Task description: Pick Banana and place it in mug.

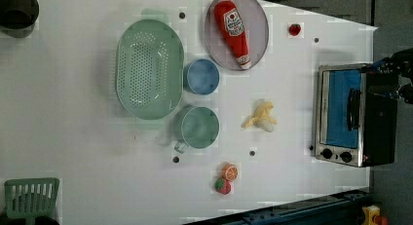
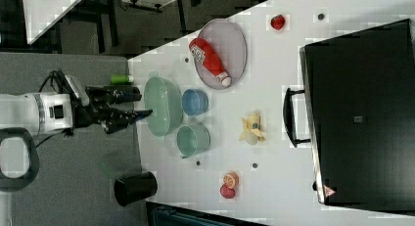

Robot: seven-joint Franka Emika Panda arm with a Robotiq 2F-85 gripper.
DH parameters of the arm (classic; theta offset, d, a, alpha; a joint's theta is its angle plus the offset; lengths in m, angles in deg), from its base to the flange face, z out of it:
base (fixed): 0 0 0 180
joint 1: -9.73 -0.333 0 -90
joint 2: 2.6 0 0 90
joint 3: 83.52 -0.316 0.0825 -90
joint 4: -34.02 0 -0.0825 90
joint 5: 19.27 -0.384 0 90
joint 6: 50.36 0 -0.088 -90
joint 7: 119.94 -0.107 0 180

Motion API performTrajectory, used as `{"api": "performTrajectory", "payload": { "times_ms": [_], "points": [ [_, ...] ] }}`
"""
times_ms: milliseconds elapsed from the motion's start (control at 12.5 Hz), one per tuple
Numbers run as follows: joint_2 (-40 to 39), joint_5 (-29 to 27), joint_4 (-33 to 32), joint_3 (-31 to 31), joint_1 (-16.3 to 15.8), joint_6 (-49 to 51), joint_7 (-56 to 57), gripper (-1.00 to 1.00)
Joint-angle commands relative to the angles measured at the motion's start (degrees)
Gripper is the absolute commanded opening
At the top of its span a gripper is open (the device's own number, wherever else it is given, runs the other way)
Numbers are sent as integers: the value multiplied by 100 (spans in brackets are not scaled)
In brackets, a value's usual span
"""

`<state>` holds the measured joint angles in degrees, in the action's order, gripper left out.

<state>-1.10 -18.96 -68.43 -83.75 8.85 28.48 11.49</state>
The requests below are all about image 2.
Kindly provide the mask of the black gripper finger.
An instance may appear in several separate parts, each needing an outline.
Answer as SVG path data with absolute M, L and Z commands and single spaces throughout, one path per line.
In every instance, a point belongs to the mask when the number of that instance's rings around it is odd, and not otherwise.
M 128 127 L 130 124 L 135 123 L 152 114 L 152 110 L 143 111 L 121 111 L 113 109 L 109 118 L 109 131 L 117 132 L 121 129 Z
M 116 87 L 112 92 L 116 104 L 140 101 L 141 92 L 137 87 Z

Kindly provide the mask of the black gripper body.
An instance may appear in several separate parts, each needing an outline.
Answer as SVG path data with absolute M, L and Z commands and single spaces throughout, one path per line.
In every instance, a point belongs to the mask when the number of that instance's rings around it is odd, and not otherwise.
M 73 127 L 84 128 L 92 124 L 99 124 L 104 131 L 110 133 L 110 119 L 114 110 L 110 107 L 111 96 L 113 93 L 109 86 L 85 88 L 89 99 L 87 106 L 78 103 L 72 108 Z

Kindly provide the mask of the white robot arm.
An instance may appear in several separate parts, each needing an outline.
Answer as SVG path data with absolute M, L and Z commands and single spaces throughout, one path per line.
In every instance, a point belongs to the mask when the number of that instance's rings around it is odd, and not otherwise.
M 112 134 L 149 116 L 152 110 L 123 111 L 114 104 L 141 99 L 138 89 L 65 89 L 61 93 L 1 96 L 1 190 L 16 192 L 36 178 L 40 160 L 36 137 L 70 135 L 74 129 L 100 124 Z

